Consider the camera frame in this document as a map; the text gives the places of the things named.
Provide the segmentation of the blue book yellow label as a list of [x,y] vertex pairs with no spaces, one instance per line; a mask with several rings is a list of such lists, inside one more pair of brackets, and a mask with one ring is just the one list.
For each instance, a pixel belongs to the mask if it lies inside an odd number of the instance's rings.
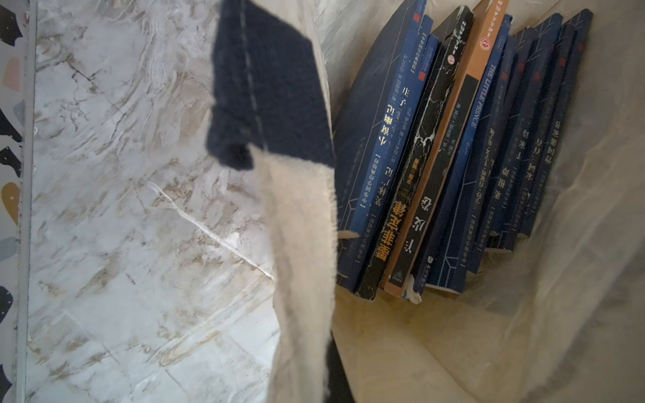
[[391,137],[396,79],[416,49],[425,1],[403,1],[371,45],[334,121],[338,238],[366,232],[372,191]]

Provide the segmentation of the beige canvas floral tote bag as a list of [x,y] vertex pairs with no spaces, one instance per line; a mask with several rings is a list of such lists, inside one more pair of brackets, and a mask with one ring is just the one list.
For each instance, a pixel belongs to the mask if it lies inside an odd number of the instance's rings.
[[644,4],[591,30],[530,238],[454,299],[335,284],[340,154],[311,1],[224,1],[207,148],[259,182],[281,335],[269,402],[644,399]]

